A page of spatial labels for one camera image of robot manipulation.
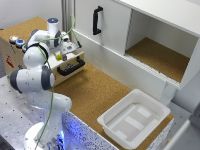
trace cabinet shelf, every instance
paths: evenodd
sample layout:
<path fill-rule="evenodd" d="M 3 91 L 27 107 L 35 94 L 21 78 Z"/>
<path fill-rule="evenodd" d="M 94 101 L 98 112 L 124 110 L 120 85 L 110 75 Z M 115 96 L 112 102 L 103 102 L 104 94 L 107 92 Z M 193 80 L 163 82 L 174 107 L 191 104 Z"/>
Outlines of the cabinet shelf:
<path fill-rule="evenodd" d="M 178 82 L 181 82 L 190 60 L 149 38 L 135 44 L 126 51 L 126 54 Z"/>

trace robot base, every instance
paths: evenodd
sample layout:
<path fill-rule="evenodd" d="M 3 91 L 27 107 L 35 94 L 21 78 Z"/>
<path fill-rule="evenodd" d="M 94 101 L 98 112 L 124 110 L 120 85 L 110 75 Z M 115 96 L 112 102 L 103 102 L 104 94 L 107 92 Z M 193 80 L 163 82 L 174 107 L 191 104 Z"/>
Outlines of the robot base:
<path fill-rule="evenodd" d="M 35 149 L 37 141 L 34 140 L 35 136 L 37 135 L 37 133 L 39 132 L 39 130 L 42 128 L 42 126 L 44 125 L 43 122 L 40 122 L 38 124 L 35 124 L 34 126 L 32 126 L 25 134 L 24 137 L 24 150 L 57 150 L 57 148 L 52 147 L 49 148 L 47 145 L 45 146 L 41 146 L 40 144 L 38 144 L 37 149 Z M 66 134 L 63 135 L 64 139 L 64 150 L 67 149 L 70 139 L 69 137 L 66 137 Z"/>

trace open cabinet compartment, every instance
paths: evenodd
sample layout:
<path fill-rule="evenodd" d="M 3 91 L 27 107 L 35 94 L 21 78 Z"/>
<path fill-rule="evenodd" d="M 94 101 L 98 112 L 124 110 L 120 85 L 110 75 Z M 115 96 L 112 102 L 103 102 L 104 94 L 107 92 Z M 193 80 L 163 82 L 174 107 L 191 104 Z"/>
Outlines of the open cabinet compartment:
<path fill-rule="evenodd" d="M 189 72 L 183 81 L 197 42 L 197 36 L 133 9 L 125 56 L 157 70 L 181 88 L 196 73 Z"/>

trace cabinet door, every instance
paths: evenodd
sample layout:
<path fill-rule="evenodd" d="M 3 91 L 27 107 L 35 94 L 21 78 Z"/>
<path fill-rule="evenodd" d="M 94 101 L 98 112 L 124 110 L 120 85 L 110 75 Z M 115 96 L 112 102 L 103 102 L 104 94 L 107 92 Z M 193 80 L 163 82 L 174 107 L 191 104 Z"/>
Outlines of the cabinet door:
<path fill-rule="evenodd" d="M 124 55 L 128 35 L 131 9 L 113 0 L 75 0 L 75 29 L 95 42 Z M 98 29 L 101 33 L 93 35 L 93 13 L 98 13 Z"/>

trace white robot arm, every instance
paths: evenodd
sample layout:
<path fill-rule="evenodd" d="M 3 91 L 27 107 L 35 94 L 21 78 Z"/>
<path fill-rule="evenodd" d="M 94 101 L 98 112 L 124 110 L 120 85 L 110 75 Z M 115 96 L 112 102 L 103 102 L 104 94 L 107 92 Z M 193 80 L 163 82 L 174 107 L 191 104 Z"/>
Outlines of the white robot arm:
<path fill-rule="evenodd" d="M 48 90 L 53 87 L 55 78 L 51 69 L 44 64 L 50 55 L 49 48 L 59 46 L 62 44 L 61 40 L 64 42 L 69 41 L 69 36 L 66 35 L 62 39 L 58 38 L 62 33 L 59 30 L 59 22 L 56 18 L 48 19 L 47 27 L 48 31 L 34 30 L 31 33 L 23 57 L 27 69 L 13 71 L 10 76 L 12 87 L 20 93 L 26 94 L 27 102 L 30 105 L 46 110 L 45 120 L 48 123 L 42 137 L 41 134 L 45 123 L 43 127 L 38 129 L 36 136 L 25 138 L 25 150 L 28 150 L 28 148 L 35 149 L 38 140 L 40 141 L 36 150 L 57 150 L 56 148 L 66 149 L 67 147 L 67 142 L 64 139 L 59 139 L 63 141 L 61 145 L 56 145 L 55 141 L 58 140 L 63 130 L 62 113 L 70 110 L 72 102 L 69 97 L 61 94 L 54 93 L 52 97 L 52 93 Z M 51 38 L 57 39 L 39 43 L 41 40 Z M 52 111 L 48 120 L 50 108 L 52 108 Z"/>

